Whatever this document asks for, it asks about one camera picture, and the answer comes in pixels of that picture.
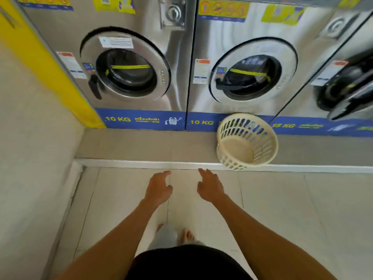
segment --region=hand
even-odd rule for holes
[[[209,169],[198,169],[202,176],[202,182],[198,182],[197,192],[206,201],[215,204],[221,198],[225,197],[224,187],[221,184],[217,174],[213,174]]]
[[[171,175],[171,171],[164,171],[156,173],[150,178],[144,200],[155,208],[168,200],[172,194],[172,186],[166,186],[166,177],[169,175]]]

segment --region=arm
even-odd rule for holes
[[[58,280],[123,280],[131,267],[147,223],[159,205],[172,194],[166,187],[171,171],[154,174],[145,198],[136,209],[97,244],[82,254]]]
[[[198,169],[199,195],[221,213],[249,266],[259,280],[336,280],[300,247],[260,224],[225,193],[216,174]]]

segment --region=washing machine door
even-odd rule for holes
[[[122,100],[151,102],[166,93],[170,68],[150,41],[124,29],[90,33],[82,42],[81,59],[95,63],[88,82],[97,99],[102,93]]]
[[[228,106],[245,106],[259,98],[271,98],[292,79],[297,63],[294,49],[279,39],[243,43],[214,66],[210,92]]]
[[[373,117],[373,57],[339,72],[322,89],[317,104],[329,111],[331,121]]]

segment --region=left hand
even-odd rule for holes
[[[169,175],[171,175],[171,171],[164,171],[156,173],[150,178],[144,200],[155,208],[166,202],[172,194],[173,187],[166,186],[166,177]]]

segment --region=laundry basket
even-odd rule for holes
[[[268,164],[277,150],[275,132],[268,123],[254,115],[230,115],[217,129],[217,157],[221,164],[232,170]]]

